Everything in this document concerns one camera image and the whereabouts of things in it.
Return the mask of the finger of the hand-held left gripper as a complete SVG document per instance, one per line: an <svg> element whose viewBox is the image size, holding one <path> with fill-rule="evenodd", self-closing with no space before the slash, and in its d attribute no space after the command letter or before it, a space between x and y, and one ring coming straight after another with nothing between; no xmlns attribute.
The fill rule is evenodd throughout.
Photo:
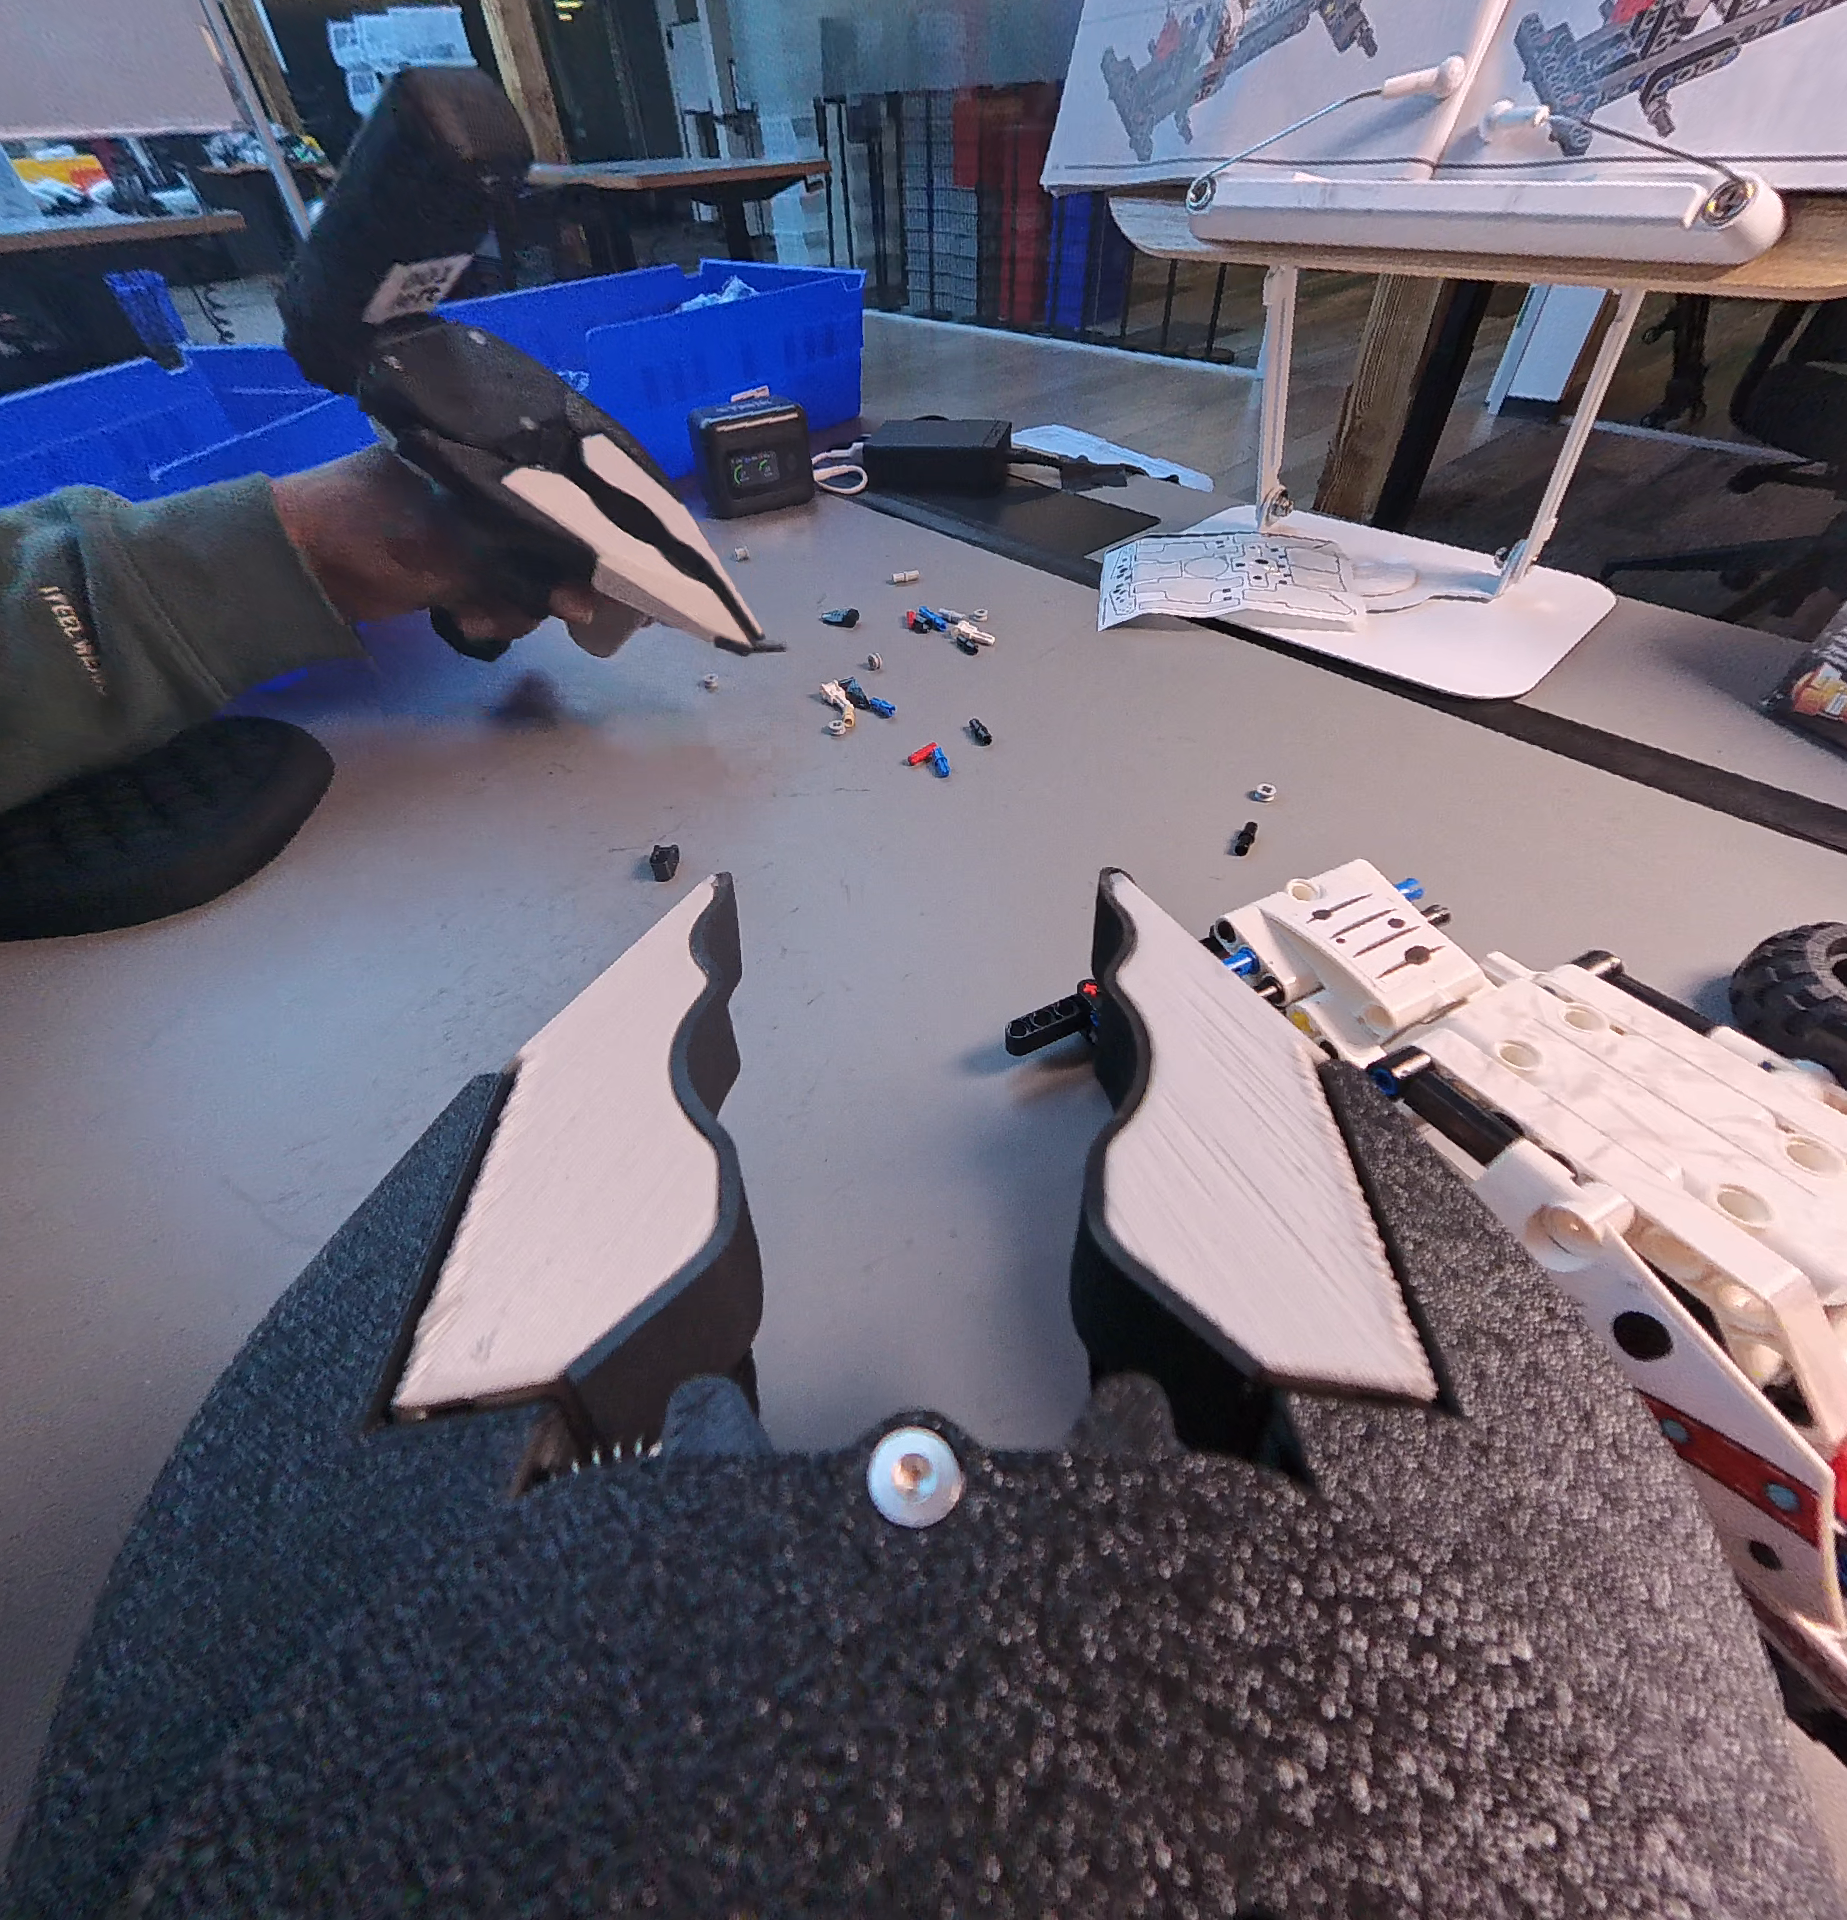
<svg viewBox="0 0 1847 1920"><path fill-rule="evenodd" d="M588 492L591 492L591 497L602 507L606 507L611 516L621 526L634 532L651 532L651 518L660 516L662 528L668 530L677 540L688 538L686 523L680 516L682 511L688 507L676 492L672 492L668 480L659 467L649 462L645 452L636 450L613 432L597 432L578 440L578 456L578 484ZM695 516L693 521L695 532L705 542L705 548L716 555L721 568L729 577L729 570L705 540Z"/></svg>
<svg viewBox="0 0 1847 1920"><path fill-rule="evenodd" d="M590 546L593 586L651 619L693 633L729 654L766 652L766 630L682 511L688 538L677 540L653 516L651 532L621 526L573 477L544 467L516 467L503 488L538 516Z"/></svg>

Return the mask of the person's left hand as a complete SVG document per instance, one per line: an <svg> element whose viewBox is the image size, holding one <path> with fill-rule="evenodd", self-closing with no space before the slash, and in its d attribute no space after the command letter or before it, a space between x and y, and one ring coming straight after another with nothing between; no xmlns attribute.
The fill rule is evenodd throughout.
<svg viewBox="0 0 1847 1920"><path fill-rule="evenodd" d="M276 516L322 594L350 622L449 612L469 641L512 641L548 617L588 625L588 586L507 583L500 532L387 445L270 480Z"/></svg>

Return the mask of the black office chair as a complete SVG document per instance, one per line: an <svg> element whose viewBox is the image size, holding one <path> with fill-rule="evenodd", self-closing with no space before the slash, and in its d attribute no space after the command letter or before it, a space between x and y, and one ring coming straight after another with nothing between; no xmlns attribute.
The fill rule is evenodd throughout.
<svg viewBox="0 0 1847 1920"><path fill-rule="evenodd" d="M1730 492L1793 484L1847 492L1847 298L1783 302L1742 373L1730 420L1789 462L1731 476Z"/></svg>

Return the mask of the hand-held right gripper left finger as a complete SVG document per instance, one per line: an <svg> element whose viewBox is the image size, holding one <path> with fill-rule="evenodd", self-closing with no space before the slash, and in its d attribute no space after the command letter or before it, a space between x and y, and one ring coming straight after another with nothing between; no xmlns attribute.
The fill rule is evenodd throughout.
<svg viewBox="0 0 1847 1920"><path fill-rule="evenodd" d="M393 1416L660 1419L686 1380L755 1388L762 1252L721 1125L742 970L716 875L521 1048L391 1366Z"/></svg>

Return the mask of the lego set box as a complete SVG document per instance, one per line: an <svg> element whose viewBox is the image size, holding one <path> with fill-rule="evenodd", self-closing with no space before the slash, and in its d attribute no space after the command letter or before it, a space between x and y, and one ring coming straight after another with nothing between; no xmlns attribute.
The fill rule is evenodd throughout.
<svg viewBox="0 0 1847 1920"><path fill-rule="evenodd" d="M1761 710L1785 725L1829 730L1847 745L1847 603L1793 672L1765 695Z"/></svg>

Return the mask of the black power adapter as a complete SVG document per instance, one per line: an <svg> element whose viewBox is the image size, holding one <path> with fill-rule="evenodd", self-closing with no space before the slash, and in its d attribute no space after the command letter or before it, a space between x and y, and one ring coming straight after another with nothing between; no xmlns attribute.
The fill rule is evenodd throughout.
<svg viewBox="0 0 1847 1920"><path fill-rule="evenodd" d="M862 443L862 467L874 490L900 496L988 497L1010 477L1010 420L885 420Z"/></svg>

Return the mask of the lego sticker sheet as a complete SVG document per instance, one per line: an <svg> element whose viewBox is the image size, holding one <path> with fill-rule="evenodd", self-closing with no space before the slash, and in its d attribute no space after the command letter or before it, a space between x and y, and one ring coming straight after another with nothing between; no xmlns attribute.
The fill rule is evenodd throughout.
<svg viewBox="0 0 1847 1920"><path fill-rule="evenodd" d="M1252 625L1351 633L1363 624L1367 600L1333 542L1225 530L1146 536L1107 553L1097 628L1143 615L1237 615Z"/></svg>

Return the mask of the white lego truck model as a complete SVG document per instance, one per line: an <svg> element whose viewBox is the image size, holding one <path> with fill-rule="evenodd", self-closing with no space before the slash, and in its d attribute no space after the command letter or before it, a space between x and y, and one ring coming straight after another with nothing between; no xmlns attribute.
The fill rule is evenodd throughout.
<svg viewBox="0 0 1847 1920"><path fill-rule="evenodd" d="M1613 956L1475 960L1419 895L1355 859L1200 945L1321 1048L1349 1151L1365 1088L1578 1306L1694 1473L1799 1716L1829 1741L1847 1723L1847 1092ZM1008 1053L1083 1037L1099 1054L1097 1010L1093 970L1012 1021ZM1152 1371L1194 1428L1243 1426L1247 1388L1224 1373L1292 1388L1113 1266L1084 1202L1073 1312L1099 1371Z"/></svg>

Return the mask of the shelf of red blue bins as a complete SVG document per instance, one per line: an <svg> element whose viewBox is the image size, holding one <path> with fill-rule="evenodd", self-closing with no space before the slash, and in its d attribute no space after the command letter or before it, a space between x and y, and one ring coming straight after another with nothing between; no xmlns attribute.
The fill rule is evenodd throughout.
<svg viewBox="0 0 1847 1920"><path fill-rule="evenodd" d="M1103 196L1040 176L1058 83L821 94L832 263L866 305L913 318L1118 339L1131 246Z"/></svg>

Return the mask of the lego instruction booklet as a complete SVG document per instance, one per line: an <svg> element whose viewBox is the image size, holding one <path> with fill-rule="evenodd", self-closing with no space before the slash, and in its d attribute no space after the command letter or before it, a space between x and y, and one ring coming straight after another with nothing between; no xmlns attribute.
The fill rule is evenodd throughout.
<svg viewBox="0 0 1847 1920"><path fill-rule="evenodd" d="M1189 183L1255 142L1247 165L1321 178L1672 165L1568 128L1483 142L1498 100L1741 163L1775 189L1847 191L1847 3L1093 3L1041 185Z"/></svg>

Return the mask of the black lego tyre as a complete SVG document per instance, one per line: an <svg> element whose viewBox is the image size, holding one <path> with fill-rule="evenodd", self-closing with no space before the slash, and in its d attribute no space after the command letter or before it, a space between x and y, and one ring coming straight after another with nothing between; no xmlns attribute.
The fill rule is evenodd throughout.
<svg viewBox="0 0 1847 1920"><path fill-rule="evenodd" d="M1776 932L1738 965L1730 1008L1772 1053L1816 1062L1847 1088L1847 921Z"/></svg>

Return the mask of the wooden background desk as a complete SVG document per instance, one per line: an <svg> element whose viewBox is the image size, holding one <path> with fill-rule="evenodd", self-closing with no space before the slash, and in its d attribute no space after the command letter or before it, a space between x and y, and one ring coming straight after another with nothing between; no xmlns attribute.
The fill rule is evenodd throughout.
<svg viewBox="0 0 1847 1920"><path fill-rule="evenodd" d="M794 185L825 183L832 163L816 158L619 158L593 163L537 163L528 189L552 196L558 219L582 227L591 266L604 274L636 270L624 203L631 196L682 196L716 206L724 256L753 263L756 252L744 206L763 203Z"/></svg>

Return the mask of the white paper sheet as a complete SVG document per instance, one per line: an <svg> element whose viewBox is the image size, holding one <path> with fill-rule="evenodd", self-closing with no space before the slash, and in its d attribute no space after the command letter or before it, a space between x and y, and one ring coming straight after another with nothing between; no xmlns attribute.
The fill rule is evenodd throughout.
<svg viewBox="0 0 1847 1920"><path fill-rule="evenodd" d="M1155 454L1152 456L1068 425L1017 427L1013 445L1019 448L1021 460L1049 459L1065 469L1118 467L1162 483L1174 483L1199 492L1214 490L1212 476L1199 467L1188 467Z"/></svg>

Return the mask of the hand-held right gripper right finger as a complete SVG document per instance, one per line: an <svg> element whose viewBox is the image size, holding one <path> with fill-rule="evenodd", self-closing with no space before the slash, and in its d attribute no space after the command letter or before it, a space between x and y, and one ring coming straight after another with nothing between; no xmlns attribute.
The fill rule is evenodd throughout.
<svg viewBox="0 0 1847 1920"><path fill-rule="evenodd" d="M1084 1180L1089 1242L1264 1380L1434 1403L1321 1048L1117 867L1093 970L1115 1116Z"/></svg>

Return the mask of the dark flat panel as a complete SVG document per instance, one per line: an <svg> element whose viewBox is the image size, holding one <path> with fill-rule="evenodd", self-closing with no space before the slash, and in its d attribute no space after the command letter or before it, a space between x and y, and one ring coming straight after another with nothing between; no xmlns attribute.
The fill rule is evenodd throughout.
<svg viewBox="0 0 1847 1920"><path fill-rule="evenodd" d="M863 507L968 542L1056 578L1097 587L1099 553L1149 534L1157 516L1012 477L994 496L906 496L866 490Z"/></svg>

